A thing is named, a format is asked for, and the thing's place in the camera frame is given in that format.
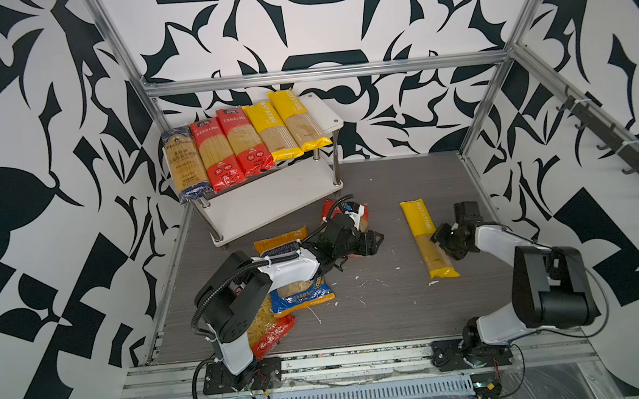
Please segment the yellow pastatime spaghetti pack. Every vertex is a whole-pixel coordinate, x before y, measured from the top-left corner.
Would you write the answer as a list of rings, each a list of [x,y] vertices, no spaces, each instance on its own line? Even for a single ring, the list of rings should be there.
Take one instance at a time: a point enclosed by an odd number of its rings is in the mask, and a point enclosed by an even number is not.
[[[269,93],[268,98],[303,151],[319,150],[332,144],[318,121],[310,115],[301,99],[291,89]]]
[[[438,280],[439,278],[460,277],[460,273],[454,268],[450,258],[432,240],[432,236],[436,233],[436,227],[424,201],[422,199],[405,201],[401,202],[400,207],[430,278]]]
[[[244,106],[243,111],[258,132],[276,162],[289,161],[304,155],[304,151],[287,129],[270,101]]]

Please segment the blue orecchiette pasta bag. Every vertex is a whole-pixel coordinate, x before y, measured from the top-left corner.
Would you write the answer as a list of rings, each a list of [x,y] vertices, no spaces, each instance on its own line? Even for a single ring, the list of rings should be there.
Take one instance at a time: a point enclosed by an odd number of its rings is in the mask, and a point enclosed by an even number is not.
[[[307,227],[302,227],[278,237],[258,240],[253,243],[253,247],[260,255],[269,251],[280,251],[282,248],[292,247],[298,241],[302,241],[308,234]],[[335,294],[321,276],[308,282],[295,282],[272,291],[270,293],[271,311],[275,317],[283,318],[300,309],[324,304],[334,298]]]

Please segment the yellow Pastatime spaghetti pack front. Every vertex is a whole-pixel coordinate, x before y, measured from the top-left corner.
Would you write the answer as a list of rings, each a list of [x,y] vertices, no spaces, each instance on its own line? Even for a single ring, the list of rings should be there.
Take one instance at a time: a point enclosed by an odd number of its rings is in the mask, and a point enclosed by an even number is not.
[[[258,132],[276,162],[289,161],[304,155],[304,151],[287,129],[270,101],[244,106],[243,111]]]

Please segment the red spaghetti pack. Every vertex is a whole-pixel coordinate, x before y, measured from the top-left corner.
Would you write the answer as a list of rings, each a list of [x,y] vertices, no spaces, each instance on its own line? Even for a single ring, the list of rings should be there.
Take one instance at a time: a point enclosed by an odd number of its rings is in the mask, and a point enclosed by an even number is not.
[[[237,161],[248,177],[276,167],[273,156],[259,133],[240,108],[220,109],[217,113],[220,128],[228,139]]]
[[[192,123],[190,130],[216,193],[247,179],[218,119],[214,117]]]

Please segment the blue gold spaghetti pack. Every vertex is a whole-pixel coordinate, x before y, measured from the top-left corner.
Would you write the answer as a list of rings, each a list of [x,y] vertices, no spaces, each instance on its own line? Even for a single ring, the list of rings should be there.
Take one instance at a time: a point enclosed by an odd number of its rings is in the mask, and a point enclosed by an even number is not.
[[[164,131],[161,139],[180,201],[195,201],[212,193],[213,188],[190,127],[179,126]]]

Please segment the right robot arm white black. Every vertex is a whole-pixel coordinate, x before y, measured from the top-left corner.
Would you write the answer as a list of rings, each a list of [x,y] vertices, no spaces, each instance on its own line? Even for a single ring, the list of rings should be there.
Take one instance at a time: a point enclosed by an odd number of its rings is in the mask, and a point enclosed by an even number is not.
[[[483,252],[512,268],[510,303],[468,321],[462,352],[507,346],[542,331],[559,334],[600,317],[590,284],[594,277],[578,249],[540,244],[488,222],[475,201],[457,203],[454,209],[455,223],[437,227],[430,240],[453,261]]]

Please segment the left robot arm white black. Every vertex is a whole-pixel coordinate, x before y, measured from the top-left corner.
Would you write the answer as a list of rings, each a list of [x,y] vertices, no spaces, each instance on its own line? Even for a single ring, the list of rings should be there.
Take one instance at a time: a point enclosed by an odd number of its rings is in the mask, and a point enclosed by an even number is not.
[[[224,370],[239,377],[255,361],[248,331],[269,293],[341,269],[351,256],[373,256],[384,237],[361,231],[350,215],[337,214],[280,254],[254,258],[234,252],[197,293],[192,333],[208,338]]]

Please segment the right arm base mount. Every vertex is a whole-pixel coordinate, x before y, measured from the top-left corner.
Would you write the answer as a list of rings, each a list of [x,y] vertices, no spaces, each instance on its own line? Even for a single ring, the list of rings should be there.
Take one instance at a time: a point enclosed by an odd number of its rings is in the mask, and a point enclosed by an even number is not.
[[[506,345],[485,344],[478,333],[476,318],[470,319],[458,340],[437,340],[430,344],[432,365],[441,372],[495,368],[511,365],[513,353]]]

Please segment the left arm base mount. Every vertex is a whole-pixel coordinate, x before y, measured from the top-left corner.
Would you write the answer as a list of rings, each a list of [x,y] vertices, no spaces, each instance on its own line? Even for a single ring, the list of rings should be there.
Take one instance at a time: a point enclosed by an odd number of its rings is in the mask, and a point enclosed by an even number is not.
[[[239,375],[234,375],[222,362],[210,363],[205,368],[203,394],[218,395],[243,390],[261,390],[275,387],[281,381],[282,358],[263,358],[253,361]]]

